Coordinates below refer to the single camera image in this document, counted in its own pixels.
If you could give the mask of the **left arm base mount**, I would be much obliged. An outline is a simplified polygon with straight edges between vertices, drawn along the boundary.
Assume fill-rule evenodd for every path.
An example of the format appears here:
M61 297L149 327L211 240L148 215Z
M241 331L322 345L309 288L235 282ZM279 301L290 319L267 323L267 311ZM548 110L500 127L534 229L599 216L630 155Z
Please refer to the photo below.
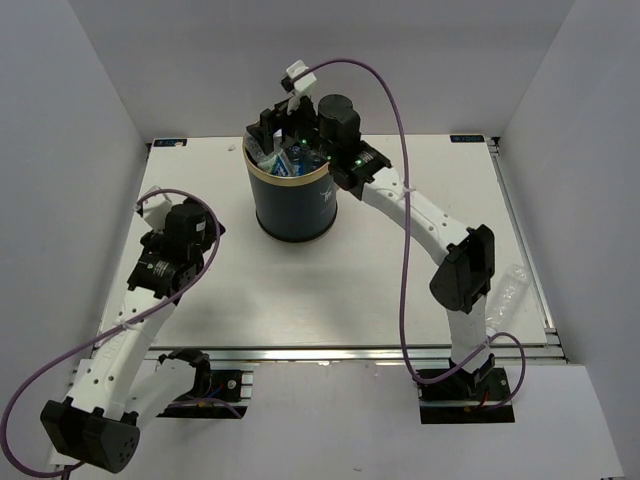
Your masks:
M204 365L209 356L204 352L188 349L187 353L174 351L162 354L157 369L166 360L191 360L197 367L193 387L178 396L158 415L173 419L234 419L244 417L248 409L253 385L253 373L230 367Z

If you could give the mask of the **clear unlabelled crushed bottle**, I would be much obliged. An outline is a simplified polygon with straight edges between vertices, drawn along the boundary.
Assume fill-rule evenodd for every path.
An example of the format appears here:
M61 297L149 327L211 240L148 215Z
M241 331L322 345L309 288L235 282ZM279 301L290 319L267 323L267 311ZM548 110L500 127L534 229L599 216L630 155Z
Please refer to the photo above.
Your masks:
M260 164L267 158L262 147L252 135L248 135L244 138L244 146L248 155L256 165Z

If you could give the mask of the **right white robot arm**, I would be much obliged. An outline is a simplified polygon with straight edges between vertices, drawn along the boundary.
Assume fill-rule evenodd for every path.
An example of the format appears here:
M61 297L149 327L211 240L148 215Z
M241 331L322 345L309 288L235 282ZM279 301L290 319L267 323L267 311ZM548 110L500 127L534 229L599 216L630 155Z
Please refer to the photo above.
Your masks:
M407 243L417 242L437 267L429 283L445 309L451 336L449 375L453 390L472 399L488 385L494 368L485 332L486 296L495 273L495 236L486 225L469 227L446 214L409 185L389 158L363 140L352 101L331 94L283 100L260 113L246 132L266 154L274 136L284 145L305 145L326 161L334 183L401 226Z

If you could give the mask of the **blue label bottle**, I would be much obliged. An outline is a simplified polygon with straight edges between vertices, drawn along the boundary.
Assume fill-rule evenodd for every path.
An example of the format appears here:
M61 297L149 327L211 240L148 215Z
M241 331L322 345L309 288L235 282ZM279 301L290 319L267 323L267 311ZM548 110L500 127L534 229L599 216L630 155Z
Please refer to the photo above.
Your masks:
M300 147L280 149L268 157L267 172L278 177L298 177L311 172L308 154Z

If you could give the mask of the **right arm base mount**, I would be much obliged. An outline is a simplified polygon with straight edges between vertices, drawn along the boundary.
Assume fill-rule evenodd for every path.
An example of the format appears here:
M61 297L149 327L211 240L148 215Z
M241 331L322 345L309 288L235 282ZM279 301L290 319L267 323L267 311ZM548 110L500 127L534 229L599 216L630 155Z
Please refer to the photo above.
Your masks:
M511 389L503 368L494 368L475 390L456 377L418 385L422 425L514 423Z

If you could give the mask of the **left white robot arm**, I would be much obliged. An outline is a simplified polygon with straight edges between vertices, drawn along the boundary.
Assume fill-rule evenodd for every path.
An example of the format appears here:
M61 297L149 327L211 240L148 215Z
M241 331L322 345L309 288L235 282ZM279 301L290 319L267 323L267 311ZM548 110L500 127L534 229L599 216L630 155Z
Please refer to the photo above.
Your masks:
M163 198L140 202L150 226L110 332L61 401L48 401L40 421L55 450L110 473L121 472L142 430L170 403L199 399L211 387L208 356L181 348L161 357L159 369L135 379L164 323L185 291L208 269L224 227L202 201Z

